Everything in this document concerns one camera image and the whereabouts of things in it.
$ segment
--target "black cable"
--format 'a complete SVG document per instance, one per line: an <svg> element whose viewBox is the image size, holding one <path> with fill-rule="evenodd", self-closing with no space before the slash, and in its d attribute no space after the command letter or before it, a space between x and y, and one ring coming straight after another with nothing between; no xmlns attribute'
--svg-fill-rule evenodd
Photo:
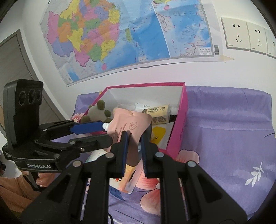
<svg viewBox="0 0 276 224"><path fill-rule="evenodd" d="M108 213L108 216L110 218L111 224L114 224L114 221L113 221L113 218L112 218L111 214Z"/></svg>

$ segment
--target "white cap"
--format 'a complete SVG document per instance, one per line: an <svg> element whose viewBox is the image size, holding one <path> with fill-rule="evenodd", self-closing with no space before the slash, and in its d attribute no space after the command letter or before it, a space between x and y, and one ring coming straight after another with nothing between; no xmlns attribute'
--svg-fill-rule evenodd
<svg viewBox="0 0 276 224"><path fill-rule="evenodd" d="M107 131L109 124L110 124L110 123L103 123L103 129L104 129L105 131Z"/></svg>

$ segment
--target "wall socket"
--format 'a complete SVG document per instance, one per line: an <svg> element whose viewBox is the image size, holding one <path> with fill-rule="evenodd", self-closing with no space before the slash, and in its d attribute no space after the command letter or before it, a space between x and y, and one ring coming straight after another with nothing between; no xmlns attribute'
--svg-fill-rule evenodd
<svg viewBox="0 0 276 224"><path fill-rule="evenodd" d="M271 30L266 30L268 56L276 58L276 38Z"/></svg>
<svg viewBox="0 0 276 224"><path fill-rule="evenodd" d="M225 17L222 17L221 21L227 48L250 50L246 21Z"/></svg>
<svg viewBox="0 0 276 224"><path fill-rule="evenodd" d="M265 29L259 25L246 22L250 40L250 50L261 54L267 54L267 42Z"/></svg>

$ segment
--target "brown sleeve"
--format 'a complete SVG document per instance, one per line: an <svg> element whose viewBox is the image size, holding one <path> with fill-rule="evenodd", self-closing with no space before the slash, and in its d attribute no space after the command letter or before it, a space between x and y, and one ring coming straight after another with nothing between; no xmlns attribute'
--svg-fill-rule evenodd
<svg viewBox="0 0 276 224"><path fill-rule="evenodd" d="M22 212L39 194L32 189L23 174L17 178L0 177L0 195L12 211Z"/></svg>

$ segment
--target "blue leaf print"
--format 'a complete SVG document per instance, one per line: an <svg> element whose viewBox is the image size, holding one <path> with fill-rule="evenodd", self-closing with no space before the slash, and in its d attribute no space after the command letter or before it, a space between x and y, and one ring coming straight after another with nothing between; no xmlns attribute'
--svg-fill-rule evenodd
<svg viewBox="0 0 276 224"><path fill-rule="evenodd" d="M116 198L125 201L125 199L123 199L123 197L122 197L122 195L121 195L121 192L120 192L119 190L117 190L116 188L109 186L109 192L110 192L113 196L115 196Z"/></svg>

